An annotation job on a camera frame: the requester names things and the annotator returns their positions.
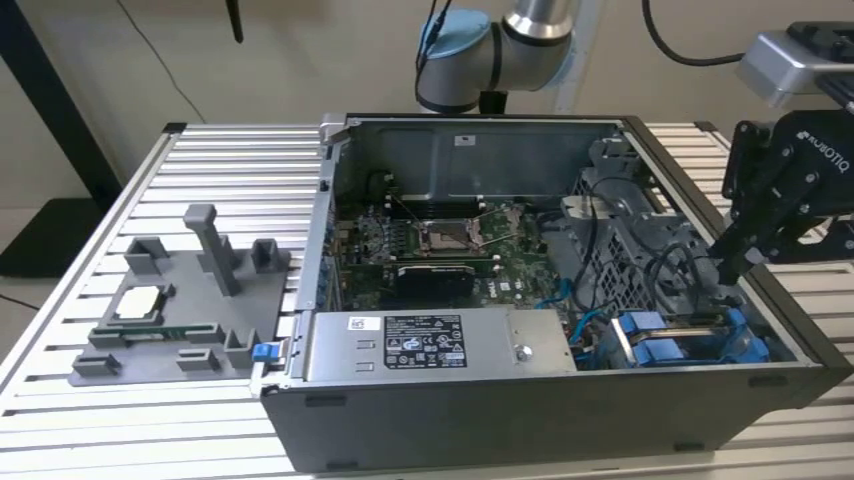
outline green circuit board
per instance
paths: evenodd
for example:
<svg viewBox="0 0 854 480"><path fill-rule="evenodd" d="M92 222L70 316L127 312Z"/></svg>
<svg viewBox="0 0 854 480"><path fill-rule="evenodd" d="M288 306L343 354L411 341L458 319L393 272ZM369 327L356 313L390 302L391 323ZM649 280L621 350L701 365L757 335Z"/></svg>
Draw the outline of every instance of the green circuit board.
<svg viewBox="0 0 854 480"><path fill-rule="evenodd" d="M477 272L471 295L449 300L447 308L502 305L531 309L558 294L558 277L535 216L513 202L487 203L482 214L470 219L418 223L374 214L338 225L339 229L350 226L359 226L358 231L339 236L347 310L398 307L389 300L395 271L413 265L466 266ZM547 308L567 317L566 302Z"/></svg>

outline open computer chassis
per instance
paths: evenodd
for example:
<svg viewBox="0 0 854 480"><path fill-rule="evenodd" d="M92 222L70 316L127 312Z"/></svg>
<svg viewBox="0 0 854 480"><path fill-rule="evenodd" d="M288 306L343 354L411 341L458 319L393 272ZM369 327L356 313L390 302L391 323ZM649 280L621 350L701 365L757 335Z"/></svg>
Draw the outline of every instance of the open computer chassis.
<svg viewBox="0 0 854 480"><path fill-rule="evenodd" d="M294 332L299 471L717 449L852 366L633 117L330 117Z"/></svg>

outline gray plastic peg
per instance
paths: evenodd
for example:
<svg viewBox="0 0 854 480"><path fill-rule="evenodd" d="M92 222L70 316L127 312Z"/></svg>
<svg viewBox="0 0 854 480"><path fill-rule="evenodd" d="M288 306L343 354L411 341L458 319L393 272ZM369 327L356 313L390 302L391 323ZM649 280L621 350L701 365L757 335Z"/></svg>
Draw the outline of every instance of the gray plastic peg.
<svg viewBox="0 0 854 480"><path fill-rule="evenodd" d="M187 208L184 213L184 225L192 230L202 243L206 264L211 268L219 290L226 297L232 297L240 292L240 284L232 271L232 258L223 247L223 241L216 233L214 219L216 208L208 203L198 203Z"/></svg>

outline floor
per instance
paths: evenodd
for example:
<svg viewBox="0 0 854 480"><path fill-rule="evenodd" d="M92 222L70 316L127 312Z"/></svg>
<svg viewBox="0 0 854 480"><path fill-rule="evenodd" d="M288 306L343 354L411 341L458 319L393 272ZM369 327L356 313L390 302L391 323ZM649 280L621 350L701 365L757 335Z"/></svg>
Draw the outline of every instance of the floor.
<svg viewBox="0 0 854 480"><path fill-rule="evenodd" d="M27 225L39 209L0 209L0 251ZM0 277L0 294L40 306L59 279L18 279ZM30 325L35 311L0 299L0 361L12 349L22 332Z"/></svg>

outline robotiq logo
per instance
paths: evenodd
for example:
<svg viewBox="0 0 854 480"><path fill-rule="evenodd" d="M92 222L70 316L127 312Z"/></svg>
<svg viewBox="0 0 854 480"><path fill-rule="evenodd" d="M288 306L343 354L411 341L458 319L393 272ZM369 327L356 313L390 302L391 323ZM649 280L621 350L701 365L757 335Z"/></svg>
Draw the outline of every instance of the robotiq logo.
<svg viewBox="0 0 854 480"><path fill-rule="evenodd" d="M833 148L830 145L822 142L818 138L816 138L813 134L806 130L798 133L797 136L798 136L798 139L806 140L813 144L813 146L818 149L822 155L825 155L828 160L830 160L830 163L833 163L837 166L837 168L840 169L840 173L845 173L849 171L849 168L852 168L852 164L848 162L845 157L840 155L840 152L837 152L836 148Z"/></svg>

